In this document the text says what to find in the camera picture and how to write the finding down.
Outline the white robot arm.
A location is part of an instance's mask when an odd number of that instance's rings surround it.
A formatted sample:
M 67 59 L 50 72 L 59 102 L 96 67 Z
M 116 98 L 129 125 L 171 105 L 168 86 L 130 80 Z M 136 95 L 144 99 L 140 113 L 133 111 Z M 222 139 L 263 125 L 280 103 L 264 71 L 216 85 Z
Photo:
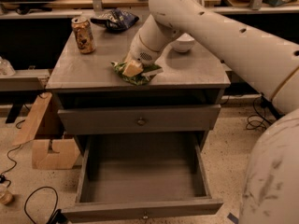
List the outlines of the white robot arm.
M 149 0 L 149 17 L 128 57 L 154 63 L 182 34 L 192 36 L 283 114 L 251 151 L 239 224 L 299 224 L 299 46 L 196 0 Z

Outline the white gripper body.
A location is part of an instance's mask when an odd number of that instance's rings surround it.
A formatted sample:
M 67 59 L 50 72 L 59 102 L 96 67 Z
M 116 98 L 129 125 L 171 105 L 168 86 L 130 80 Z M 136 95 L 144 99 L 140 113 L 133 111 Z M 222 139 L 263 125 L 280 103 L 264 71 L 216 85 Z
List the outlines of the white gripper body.
M 126 60 L 137 61 L 144 65 L 154 64 L 159 58 L 159 53 L 147 48 L 143 43 L 139 35 L 135 35 L 129 48 Z

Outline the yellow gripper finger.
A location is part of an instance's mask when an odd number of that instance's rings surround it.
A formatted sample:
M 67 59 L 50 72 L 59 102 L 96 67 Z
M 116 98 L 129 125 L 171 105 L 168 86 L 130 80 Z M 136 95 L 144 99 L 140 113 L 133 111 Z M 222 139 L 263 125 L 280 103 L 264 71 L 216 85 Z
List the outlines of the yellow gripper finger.
M 143 71 L 143 64 L 138 61 L 130 61 L 125 65 L 122 74 L 127 77 L 134 77 Z

